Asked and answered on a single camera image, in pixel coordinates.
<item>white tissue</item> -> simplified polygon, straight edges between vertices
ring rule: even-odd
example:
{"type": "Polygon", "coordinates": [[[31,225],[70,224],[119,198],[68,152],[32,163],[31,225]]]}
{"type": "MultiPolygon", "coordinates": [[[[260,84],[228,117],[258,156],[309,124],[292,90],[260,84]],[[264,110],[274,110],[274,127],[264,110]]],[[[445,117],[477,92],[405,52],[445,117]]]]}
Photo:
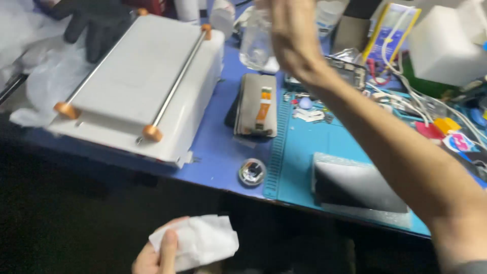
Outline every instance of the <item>white tissue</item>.
{"type": "Polygon", "coordinates": [[[169,225],[149,236],[156,252],[167,229],[178,234],[175,271],[185,271],[232,257],[239,248],[228,216],[205,215],[169,225]]]}

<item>blue work mat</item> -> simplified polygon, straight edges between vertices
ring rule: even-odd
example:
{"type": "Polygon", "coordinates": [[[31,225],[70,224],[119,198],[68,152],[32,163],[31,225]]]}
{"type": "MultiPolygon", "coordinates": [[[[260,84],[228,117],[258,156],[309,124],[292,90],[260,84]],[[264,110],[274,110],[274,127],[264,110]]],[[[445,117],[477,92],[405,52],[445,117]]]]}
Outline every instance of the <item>blue work mat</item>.
{"type": "Polygon", "coordinates": [[[311,192],[311,167],[315,152],[372,163],[337,119],[327,124],[292,118],[291,103],[281,98],[278,109],[278,136],[273,141],[263,195],[289,204],[361,219],[420,235],[430,235],[426,225],[412,212],[410,226],[401,227],[331,209],[325,210],[315,204],[311,192]]]}

